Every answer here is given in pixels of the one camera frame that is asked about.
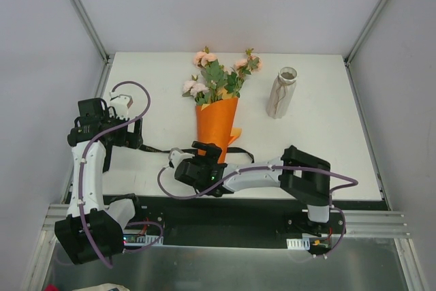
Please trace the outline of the black ribbon gold lettering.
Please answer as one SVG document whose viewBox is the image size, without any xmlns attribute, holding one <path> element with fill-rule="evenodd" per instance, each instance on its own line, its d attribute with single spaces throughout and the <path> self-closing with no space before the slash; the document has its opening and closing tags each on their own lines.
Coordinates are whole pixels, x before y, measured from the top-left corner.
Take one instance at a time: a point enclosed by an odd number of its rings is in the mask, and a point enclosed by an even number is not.
<svg viewBox="0 0 436 291">
<path fill-rule="evenodd" d="M 206 145 L 204 146 L 200 146 L 200 144 L 204 144 L 201 143 L 199 141 L 193 141 L 193 143 L 191 144 L 192 147 L 191 148 L 187 148 L 187 149 L 181 149 L 182 151 L 189 153 L 189 154 L 194 154 L 194 155 L 198 155 L 199 154 L 199 150 L 206 150 Z M 148 145 L 145 145 L 142 143 L 142 145 L 140 146 L 139 149 L 135 149 L 135 150 L 140 150 L 140 151 L 144 151 L 147 153 L 165 153 L 165 154 L 169 154 L 170 150 L 161 150 L 161 149 L 157 149 Z M 247 150 L 240 148 L 240 147 L 228 147 L 227 149 L 227 153 L 243 153 L 249 156 L 251 163 L 255 162 L 255 158 L 254 155 L 250 152 L 248 152 Z M 110 161 L 111 161 L 111 156 L 112 156 L 112 148 L 111 149 L 106 149 L 106 156 L 104 159 L 104 165 L 103 165 L 103 173 L 107 172 L 110 168 Z"/>
</svg>

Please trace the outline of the orange wrapping paper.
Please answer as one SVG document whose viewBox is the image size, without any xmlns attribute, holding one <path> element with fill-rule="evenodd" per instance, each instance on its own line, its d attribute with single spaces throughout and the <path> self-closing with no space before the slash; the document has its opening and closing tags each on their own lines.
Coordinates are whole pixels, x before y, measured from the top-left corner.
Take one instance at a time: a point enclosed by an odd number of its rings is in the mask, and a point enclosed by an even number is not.
<svg viewBox="0 0 436 291">
<path fill-rule="evenodd" d="M 224 163 L 228 147 L 242 134 L 241 128 L 233 126 L 237 106 L 237 97 L 196 106 L 197 141 L 221 149 L 219 164 Z"/>
</svg>

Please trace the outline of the pink flower stem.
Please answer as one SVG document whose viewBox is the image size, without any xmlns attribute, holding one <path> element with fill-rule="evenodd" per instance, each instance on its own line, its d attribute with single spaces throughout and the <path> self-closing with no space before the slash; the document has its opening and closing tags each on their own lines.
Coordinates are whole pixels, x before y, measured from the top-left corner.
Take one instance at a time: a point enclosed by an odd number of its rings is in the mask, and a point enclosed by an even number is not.
<svg viewBox="0 0 436 291">
<path fill-rule="evenodd" d="M 202 82 L 198 75 L 192 75 L 191 79 L 184 82 L 182 88 L 183 97 L 192 97 L 197 106 L 202 106 L 207 103 L 206 96 L 209 88 Z"/>
<path fill-rule="evenodd" d="M 205 67 L 200 70 L 204 78 L 208 91 L 204 92 L 204 99 L 207 104 L 212 104 L 225 99 L 231 99 L 237 96 L 237 73 L 225 71 L 222 67 Z"/>
</svg>

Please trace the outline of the peach flower stem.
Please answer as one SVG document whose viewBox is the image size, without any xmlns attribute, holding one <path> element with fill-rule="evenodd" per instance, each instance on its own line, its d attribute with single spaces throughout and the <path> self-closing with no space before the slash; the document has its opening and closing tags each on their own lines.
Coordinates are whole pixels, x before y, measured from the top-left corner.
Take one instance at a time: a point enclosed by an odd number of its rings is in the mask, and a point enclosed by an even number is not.
<svg viewBox="0 0 436 291">
<path fill-rule="evenodd" d="M 230 97 L 240 97 L 240 91 L 246 79 L 252 73 L 260 71 L 262 60 L 254 54 L 253 48 L 245 51 L 245 58 L 237 61 L 227 76 L 227 82 L 224 87 L 226 94 Z"/>
<path fill-rule="evenodd" d="M 200 78 L 200 82 L 205 84 L 204 78 L 201 75 L 201 69 L 211 66 L 211 67 L 222 67 L 225 71 L 227 71 L 227 69 L 220 64 L 217 55 L 213 54 L 210 52 L 210 50 L 208 49 L 208 47 L 206 46 L 202 51 L 197 52 L 194 59 L 193 59 L 193 63 L 194 65 L 198 68 L 199 70 L 199 78 Z"/>
</svg>

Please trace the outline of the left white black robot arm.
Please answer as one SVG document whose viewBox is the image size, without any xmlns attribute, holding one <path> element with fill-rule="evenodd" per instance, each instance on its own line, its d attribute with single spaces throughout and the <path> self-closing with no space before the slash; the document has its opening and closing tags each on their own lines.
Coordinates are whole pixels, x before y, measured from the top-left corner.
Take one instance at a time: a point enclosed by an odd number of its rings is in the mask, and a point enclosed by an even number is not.
<svg viewBox="0 0 436 291">
<path fill-rule="evenodd" d="M 134 123 L 133 131 L 126 126 L 132 104 L 128 95 L 114 95 L 109 102 L 78 102 L 79 115 L 67 136 L 74 158 L 72 196 L 65 219 L 54 226 L 73 264 L 122 253 L 124 228 L 139 228 L 145 219 L 137 195 L 116 196 L 108 206 L 103 197 L 103 175 L 110 168 L 113 147 L 139 149 L 143 143 L 142 120 Z"/>
</svg>

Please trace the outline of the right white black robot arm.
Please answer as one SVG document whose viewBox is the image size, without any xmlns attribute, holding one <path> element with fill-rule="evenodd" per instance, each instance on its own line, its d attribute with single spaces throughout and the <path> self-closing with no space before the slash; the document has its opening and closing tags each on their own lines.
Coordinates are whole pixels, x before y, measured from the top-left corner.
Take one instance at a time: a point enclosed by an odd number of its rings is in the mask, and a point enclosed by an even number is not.
<svg viewBox="0 0 436 291">
<path fill-rule="evenodd" d="M 219 198 L 245 189 L 279 188 L 307 206 L 307 226 L 323 232 L 331 224 L 330 163 L 290 146 L 282 156 L 267 162 L 245 165 L 219 163 L 221 148 L 215 144 L 194 142 L 205 154 L 188 153 L 174 148 L 169 154 L 174 178 L 199 194 Z"/>
</svg>

